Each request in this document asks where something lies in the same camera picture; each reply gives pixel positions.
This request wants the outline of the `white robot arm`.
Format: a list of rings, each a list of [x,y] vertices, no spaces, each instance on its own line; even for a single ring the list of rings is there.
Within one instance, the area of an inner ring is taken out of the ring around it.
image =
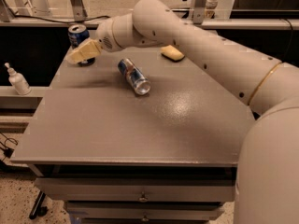
[[[180,19],[159,0],[102,21],[67,56],[172,45],[258,119],[241,145],[234,224],[299,224],[299,68]]]

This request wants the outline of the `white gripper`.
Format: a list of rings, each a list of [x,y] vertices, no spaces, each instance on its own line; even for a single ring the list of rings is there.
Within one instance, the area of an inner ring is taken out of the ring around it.
[[[81,63],[100,55],[102,48],[108,52],[121,51],[123,50],[121,46],[123,32],[120,16],[104,20],[95,32],[98,41],[87,38],[66,55],[66,60],[72,64]]]

